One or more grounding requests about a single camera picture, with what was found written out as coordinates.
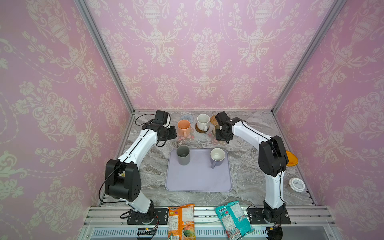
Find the beige yellow mug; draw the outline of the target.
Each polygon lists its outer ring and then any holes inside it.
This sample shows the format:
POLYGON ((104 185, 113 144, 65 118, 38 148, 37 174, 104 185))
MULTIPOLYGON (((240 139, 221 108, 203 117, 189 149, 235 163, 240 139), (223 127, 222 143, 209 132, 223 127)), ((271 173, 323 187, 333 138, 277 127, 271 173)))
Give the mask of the beige yellow mug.
POLYGON ((219 132, 221 129, 221 126, 219 124, 215 125, 214 129, 212 130, 213 136, 216 138, 217 132, 219 132))

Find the pink flower silicone coaster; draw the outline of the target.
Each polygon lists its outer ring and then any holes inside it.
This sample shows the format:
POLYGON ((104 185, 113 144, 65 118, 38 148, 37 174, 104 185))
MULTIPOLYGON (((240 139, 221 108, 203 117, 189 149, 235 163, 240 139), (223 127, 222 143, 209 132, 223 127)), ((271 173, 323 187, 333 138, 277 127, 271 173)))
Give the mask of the pink flower silicone coaster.
POLYGON ((215 134, 213 134, 213 133, 209 133, 209 137, 211 139, 211 144, 214 146, 226 146, 227 145, 227 143, 225 141, 218 141, 216 139, 215 134))

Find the peach orange mug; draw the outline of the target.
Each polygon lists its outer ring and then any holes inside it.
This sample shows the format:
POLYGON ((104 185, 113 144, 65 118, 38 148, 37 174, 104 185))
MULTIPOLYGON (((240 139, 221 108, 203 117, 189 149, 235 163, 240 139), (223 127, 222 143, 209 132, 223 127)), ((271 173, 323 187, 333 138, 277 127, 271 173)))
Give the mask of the peach orange mug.
POLYGON ((180 120, 177 124, 178 134, 187 138, 191 134, 191 123, 188 120, 180 120))

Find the lavender mug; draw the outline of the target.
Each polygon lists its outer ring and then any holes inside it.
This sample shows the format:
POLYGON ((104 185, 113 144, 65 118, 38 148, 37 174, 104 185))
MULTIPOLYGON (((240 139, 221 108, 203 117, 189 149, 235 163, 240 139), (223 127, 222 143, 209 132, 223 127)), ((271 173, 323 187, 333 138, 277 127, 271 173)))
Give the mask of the lavender mug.
POLYGON ((218 167, 223 164, 224 159, 226 157, 226 153, 223 149, 214 148, 211 150, 210 157, 211 157, 211 168, 214 169, 215 167, 218 167))

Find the brown wooden round coaster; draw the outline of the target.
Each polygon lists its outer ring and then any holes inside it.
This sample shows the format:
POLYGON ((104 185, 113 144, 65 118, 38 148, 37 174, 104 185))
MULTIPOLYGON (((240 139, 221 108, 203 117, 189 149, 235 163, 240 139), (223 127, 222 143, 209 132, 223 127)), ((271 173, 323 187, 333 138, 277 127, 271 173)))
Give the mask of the brown wooden round coaster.
POLYGON ((200 130, 198 128, 198 123, 195 124, 195 130, 198 132, 198 133, 207 133, 209 130, 210 130, 210 126, 208 126, 207 130, 206 131, 203 131, 203 130, 200 130))

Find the grey mug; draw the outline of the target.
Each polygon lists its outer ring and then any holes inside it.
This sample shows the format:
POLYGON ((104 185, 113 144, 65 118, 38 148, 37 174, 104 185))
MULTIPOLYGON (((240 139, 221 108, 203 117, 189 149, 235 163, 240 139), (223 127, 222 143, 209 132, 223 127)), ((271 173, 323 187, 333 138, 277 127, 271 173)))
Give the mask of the grey mug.
POLYGON ((180 165, 186 166, 190 163, 190 148, 188 146, 179 146, 176 153, 180 165))

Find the white mug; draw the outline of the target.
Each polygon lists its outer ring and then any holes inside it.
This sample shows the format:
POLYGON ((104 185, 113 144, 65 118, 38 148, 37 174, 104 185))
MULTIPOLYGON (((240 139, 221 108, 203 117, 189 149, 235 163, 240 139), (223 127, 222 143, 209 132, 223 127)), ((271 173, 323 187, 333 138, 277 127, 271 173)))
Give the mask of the white mug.
POLYGON ((210 117, 207 114, 200 114, 197 117, 197 123, 200 130, 206 131, 210 126, 210 117))

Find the blue woven round coaster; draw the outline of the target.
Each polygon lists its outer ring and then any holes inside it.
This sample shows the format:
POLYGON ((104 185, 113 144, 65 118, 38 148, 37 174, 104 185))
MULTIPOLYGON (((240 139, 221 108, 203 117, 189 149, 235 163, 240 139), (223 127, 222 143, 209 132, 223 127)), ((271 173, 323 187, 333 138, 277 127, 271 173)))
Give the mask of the blue woven round coaster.
POLYGON ((194 117, 192 115, 186 114, 186 115, 181 116, 180 120, 187 120, 190 123, 193 123, 194 117))

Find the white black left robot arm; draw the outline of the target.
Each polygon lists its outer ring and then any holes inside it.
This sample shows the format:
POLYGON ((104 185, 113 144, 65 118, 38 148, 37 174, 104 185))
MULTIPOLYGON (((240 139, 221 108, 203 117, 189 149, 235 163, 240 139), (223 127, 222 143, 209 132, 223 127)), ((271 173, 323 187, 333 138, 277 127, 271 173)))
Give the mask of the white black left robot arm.
POLYGON ((141 191, 140 165, 150 149, 158 142, 167 142, 177 137, 176 127, 156 126, 149 123, 137 139, 118 159, 109 160, 105 170, 105 194, 114 198, 115 203, 131 207, 128 218, 142 224, 151 224, 155 217, 152 200, 141 191))

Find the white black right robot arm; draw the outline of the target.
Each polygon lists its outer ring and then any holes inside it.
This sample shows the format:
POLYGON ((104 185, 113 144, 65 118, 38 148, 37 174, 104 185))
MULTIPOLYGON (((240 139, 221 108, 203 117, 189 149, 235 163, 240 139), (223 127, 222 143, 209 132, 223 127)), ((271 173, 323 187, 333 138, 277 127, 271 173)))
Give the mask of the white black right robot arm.
POLYGON ((258 164, 266 179, 266 196, 263 215, 266 222, 282 224, 286 216, 286 202, 283 196, 283 181, 289 159, 279 136, 265 135, 250 127, 239 118, 219 120, 216 130, 218 141, 231 141, 234 136, 240 137, 258 149, 258 164))

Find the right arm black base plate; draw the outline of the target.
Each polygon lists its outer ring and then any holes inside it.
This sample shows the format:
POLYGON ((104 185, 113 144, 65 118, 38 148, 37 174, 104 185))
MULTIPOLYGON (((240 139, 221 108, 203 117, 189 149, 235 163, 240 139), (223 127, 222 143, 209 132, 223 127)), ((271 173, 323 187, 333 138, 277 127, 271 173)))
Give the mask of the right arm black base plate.
POLYGON ((253 208, 252 206, 247 209, 247 214, 251 225, 290 225, 292 223, 287 210, 284 210, 284 212, 275 220, 272 220, 272 222, 265 219, 263 210, 253 208))

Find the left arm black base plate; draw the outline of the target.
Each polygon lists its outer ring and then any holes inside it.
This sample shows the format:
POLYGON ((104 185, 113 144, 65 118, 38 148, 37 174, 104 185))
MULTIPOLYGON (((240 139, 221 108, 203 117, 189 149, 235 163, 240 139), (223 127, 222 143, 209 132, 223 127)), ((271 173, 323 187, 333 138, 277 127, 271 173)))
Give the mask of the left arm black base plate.
POLYGON ((128 225, 167 225, 169 219, 169 210, 165 208, 149 209, 146 214, 133 210, 129 211, 127 217, 128 225))

